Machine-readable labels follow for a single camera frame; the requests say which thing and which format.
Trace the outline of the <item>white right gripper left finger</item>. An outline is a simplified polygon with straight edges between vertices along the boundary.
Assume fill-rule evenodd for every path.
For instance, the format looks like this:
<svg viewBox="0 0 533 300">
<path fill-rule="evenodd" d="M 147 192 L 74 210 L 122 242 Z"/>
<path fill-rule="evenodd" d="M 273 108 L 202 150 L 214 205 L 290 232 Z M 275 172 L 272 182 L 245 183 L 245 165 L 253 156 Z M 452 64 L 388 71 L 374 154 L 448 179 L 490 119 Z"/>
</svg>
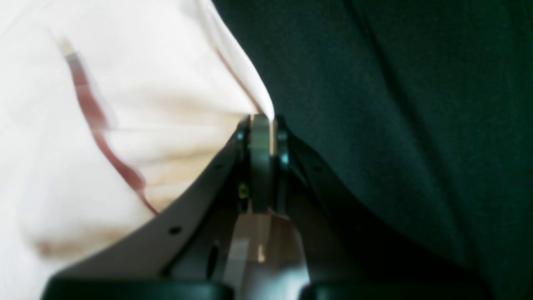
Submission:
<svg viewBox="0 0 533 300">
<path fill-rule="evenodd" d="M 243 117 L 195 182 L 150 222 L 54 275 L 44 300 L 233 300 L 222 282 L 232 232 L 245 209 L 251 116 Z"/>
</svg>

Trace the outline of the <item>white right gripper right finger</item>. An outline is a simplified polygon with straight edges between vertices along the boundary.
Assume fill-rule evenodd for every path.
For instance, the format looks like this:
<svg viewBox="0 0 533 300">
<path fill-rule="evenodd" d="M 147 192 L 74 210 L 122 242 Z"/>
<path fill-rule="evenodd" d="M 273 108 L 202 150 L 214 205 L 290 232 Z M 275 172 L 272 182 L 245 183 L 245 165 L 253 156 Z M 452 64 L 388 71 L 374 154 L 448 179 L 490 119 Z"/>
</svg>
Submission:
<svg viewBox="0 0 533 300">
<path fill-rule="evenodd" d="M 490 300 L 473 271 L 373 214 L 279 117 L 251 117 L 251 209 L 288 217 L 310 283 L 301 300 Z"/>
</svg>

